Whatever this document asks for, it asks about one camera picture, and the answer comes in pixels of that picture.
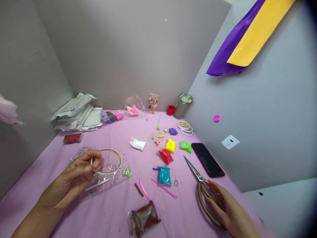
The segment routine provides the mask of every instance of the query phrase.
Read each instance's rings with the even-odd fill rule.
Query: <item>scissor blade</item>
[[[195,167],[192,165],[191,162],[189,162],[189,160],[184,156],[184,158],[186,159],[189,167],[193,170],[194,174],[196,175],[197,179],[200,181],[200,182],[203,182],[205,179],[204,177],[195,169]]]

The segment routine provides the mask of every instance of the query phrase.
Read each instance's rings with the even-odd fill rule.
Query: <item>wall outlet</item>
[[[228,136],[226,139],[223,140],[222,144],[227,148],[231,149],[235,147],[237,144],[239,144],[240,141],[238,141],[236,138],[234,138],[232,135]]]

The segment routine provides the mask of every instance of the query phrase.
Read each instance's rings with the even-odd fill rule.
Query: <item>smartphone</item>
[[[224,171],[220,168],[219,164],[215,161],[214,157],[209,153],[203,143],[192,143],[192,148],[209,177],[216,178],[225,176]]]

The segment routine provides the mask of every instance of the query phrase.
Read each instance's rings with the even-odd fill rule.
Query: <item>red cup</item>
[[[168,109],[167,109],[167,114],[168,115],[173,115],[173,113],[175,112],[176,107],[174,107],[173,105],[169,105]]]

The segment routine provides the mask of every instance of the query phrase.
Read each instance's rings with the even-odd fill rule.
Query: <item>clear plastic bottle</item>
[[[177,119],[181,119],[184,117],[185,113],[187,112],[190,103],[192,102],[193,97],[190,94],[182,94],[179,97],[179,102],[177,104],[176,110],[173,116]]]

